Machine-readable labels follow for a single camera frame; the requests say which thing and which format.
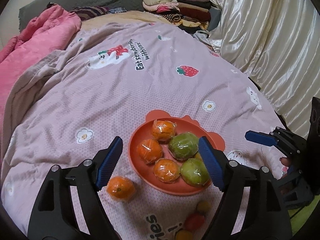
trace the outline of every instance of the pink bedsheet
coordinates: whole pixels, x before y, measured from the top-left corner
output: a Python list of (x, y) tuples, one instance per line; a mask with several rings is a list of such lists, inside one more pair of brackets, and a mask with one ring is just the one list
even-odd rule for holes
[(80, 27), (81, 20), (75, 13), (55, 5), (33, 18), (21, 34), (10, 39), (0, 51), (0, 143), (4, 107), (14, 83), (28, 67), (53, 50), (65, 49)]

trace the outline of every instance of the red fruit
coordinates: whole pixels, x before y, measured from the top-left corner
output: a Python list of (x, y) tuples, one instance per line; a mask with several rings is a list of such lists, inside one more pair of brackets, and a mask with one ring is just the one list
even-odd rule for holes
[(199, 213), (193, 213), (189, 215), (184, 222), (185, 230), (190, 232), (196, 231), (199, 229), (205, 222), (205, 217)]
[(177, 72), (187, 77), (193, 77), (199, 73), (199, 70), (190, 66), (180, 66), (177, 68)]

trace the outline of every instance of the cartoon bear print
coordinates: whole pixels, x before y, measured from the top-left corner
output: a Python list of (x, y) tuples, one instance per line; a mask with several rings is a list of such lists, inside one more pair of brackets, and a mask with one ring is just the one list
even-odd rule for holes
[(130, 57), (129, 50), (122, 45), (100, 51), (98, 55), (90, 57), (85, 65), (88, 69), (100, 69), (110, 64), (119, 64)]
[(251, 87), (247, 87), (247, 94), (250, 96), (251, 102), (256, 105), (256, 108), (261, 110), (262, 106), (260, 105), (258, 94), (254, 92)]

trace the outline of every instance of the white curtain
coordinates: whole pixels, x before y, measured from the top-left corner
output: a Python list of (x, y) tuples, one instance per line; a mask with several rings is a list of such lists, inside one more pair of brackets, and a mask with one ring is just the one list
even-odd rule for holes
[(213, 48), (261, 87), (288, 127), (307, 137), (320, 98), (320, 16), (310, 0), (211, 0), (222, 8)]

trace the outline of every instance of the small fruit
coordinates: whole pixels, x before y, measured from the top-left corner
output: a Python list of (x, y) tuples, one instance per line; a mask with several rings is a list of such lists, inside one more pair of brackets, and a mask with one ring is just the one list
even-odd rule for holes
[(206, 214), (210, 209), (211, 205), (208, 201), (203, 200), (197, 204), (197, 211), (203, 215)]
[(153, 173), (164, 183), (174, 183), (180, 176), (180, 167), (173, 160), (159, 159), (153, 167)]
[(197, 153), (195, 154), (195, 158), (203, 162), (200, 153), (197, 152)]
[(186, 77), (193, 77), (199, 73), (199, 70), (190, 66), (180, 66), (180, 67), (177, 67), (177, 72)]
[(186, 160), (182, 164), (180, 172), (183, 180), (194, 187), (204, 186), (210, 179), (204, 163), (196, 158)]
[(185, 132), (173, 137), (168, 144), (168, 149), (175, 159), (184, 161), (196, 154), (198, 143), (197, 136), (191, 132)]
[(170, 121), (154, 120), (151, 134), (158, 141), (168, 141), (176, 134), (177, 124)]
[(145, 164), (150, 164), (162, 157), (162, 147), (157, 140), (148, 139), (138, 144), (137, 153)]
[(192, 240), (193, 234), (187, 230), (180, 230), (176, 233), (175, 240)]
[(128, 201), (136, 192), (131, 180), (123, 176), (116, 176), (109, 180), (107, 193), (116, 201)]
[(190, 232), (199, 229), (205, 222), (205, 217), (199, 213), (189, 215), (184, 222), (184, 228)]

